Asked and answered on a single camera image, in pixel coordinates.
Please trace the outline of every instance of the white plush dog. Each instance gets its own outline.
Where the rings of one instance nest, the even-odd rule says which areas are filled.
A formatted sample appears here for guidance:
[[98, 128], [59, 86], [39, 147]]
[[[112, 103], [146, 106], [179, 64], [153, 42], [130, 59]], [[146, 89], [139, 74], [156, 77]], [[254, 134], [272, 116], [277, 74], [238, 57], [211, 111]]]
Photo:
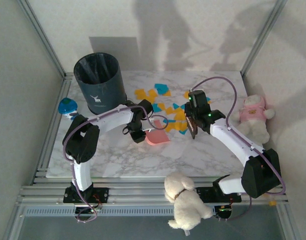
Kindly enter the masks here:
[[165, 178], [165, 197], [174, 204], [174, 219], [168, 224], [174, 229], [193, 229], [201, 218], [213, 216], [213, 210], [204, 205], [194, 191], [194, 182], [181, 172], [173, 172]]
[[242, 134], [252, 134], [255, 142], [265, 144], [270, 137], [266, 129], [266, 120], [274, 115], [273, 109], [265, 109], [265, 100], [262, 96], [252, 95], [245, 99], [244, 107], [232, 117], [241, 122], [237, 129]]

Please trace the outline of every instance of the pink sponge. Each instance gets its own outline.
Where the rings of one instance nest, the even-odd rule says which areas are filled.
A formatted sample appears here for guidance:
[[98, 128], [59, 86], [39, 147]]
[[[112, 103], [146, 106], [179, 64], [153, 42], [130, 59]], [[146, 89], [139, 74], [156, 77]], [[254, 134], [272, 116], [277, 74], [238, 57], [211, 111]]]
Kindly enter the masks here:
[[[159, 122], [159, 120], [154, 121], [154, 126], [156, 126], [159, 129], [162, 128], [162, 125]], [[155, 130], [152, 130], [151, 132], [146, 131], [146, 141], [148, 144], [154, 146], [156, 144], [167, 143], [170, 140], [164, 130], [155, 129]]]

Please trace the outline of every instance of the yellow paper piece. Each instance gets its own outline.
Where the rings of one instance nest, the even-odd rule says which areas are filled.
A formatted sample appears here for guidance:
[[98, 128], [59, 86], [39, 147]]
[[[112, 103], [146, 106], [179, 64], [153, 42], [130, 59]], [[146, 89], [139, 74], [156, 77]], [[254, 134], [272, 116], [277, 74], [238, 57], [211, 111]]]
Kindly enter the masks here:
[[174, 129], [174, 122], [169, 122], [167, 128], [165, 128], [166, 132], [169, 132], [171, 129]]
[[183, 111], [177, 113], [174, 117], [174, 120], [176, 121], [184, 121], [186, 118], [185, 118], [185, 114]]
[[176, 108], [173, 113], [181, 113], [181, 112], [184, 112], [184, 110], [182, 110], [180, 107]]
[[146, 95], [146, 92], [144, 89], [136, 89], [135, 90], [135, 95]]
[[173, 113], [173, 108], [170, 106], [167, 109], [165, 109], [166, 114], [172, 114]]
[[175, 129], [179, 131], [181, 129], [182, 123], [180, 121], [175, 122]]
[[148, 91], [148, 95], [149, 95], [150, 97], [157, 97], [157, 93], [155, 92], [154, 89], [151, 89], [150, 91]]
[[138, 100], [143, 100], [143, 99], [146, 99], [147, 98], [147, 96], [146, 96], [146, 93], [141, 93], [141, 94], [138, 94], [137, 96], [136, 96], [136, 99], [138, 99]]
[[269, 206], [271, 207], [276, 206], [276, 205], [277, 205], [277, 202], [275, 200], [269, 202]]
[[168, 90], [167, 93], [164, 93], [164, 94], [163, 94], [163, 96], [170, 97], [170, 96], [171, 96], [171, 91]]
[[180, 131], [185, 131], [187, 129], [187, 122], [182, 122]]
[[163, 110], [163, 111], [166, 110], [165, 104], [164, 104], [164, 103], [158, 103], [157, 106], [158, 106], [161, 110]]
[[188, 91], [184, 93], [184, 98], [188, 99]]
[[154, 101], [155, 101], [155, 97], [154, 96], [146, 96], [145, 99], [148, 100], [151, 104], [153, 104]]

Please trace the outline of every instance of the trash can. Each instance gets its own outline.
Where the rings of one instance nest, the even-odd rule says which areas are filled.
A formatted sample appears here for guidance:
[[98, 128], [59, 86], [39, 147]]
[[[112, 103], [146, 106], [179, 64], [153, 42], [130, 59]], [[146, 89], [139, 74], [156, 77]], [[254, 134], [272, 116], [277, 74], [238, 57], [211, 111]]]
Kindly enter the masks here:
[[74, 66], [74, 75], [89, 110], [98, 115], [126, 101], [118, 61], [107, 53], [91, 53]]

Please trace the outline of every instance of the blue ball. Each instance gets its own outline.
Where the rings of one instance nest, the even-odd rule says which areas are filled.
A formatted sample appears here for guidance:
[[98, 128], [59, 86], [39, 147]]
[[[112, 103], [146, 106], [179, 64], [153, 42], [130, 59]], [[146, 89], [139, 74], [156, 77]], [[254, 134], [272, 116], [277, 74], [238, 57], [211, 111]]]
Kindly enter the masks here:
[[60, 101], [58, 105], [58, 112], [60, 114], [70, 114], [74, 111], [77, 111], [77, 103], [74, 100], [65, 97]]

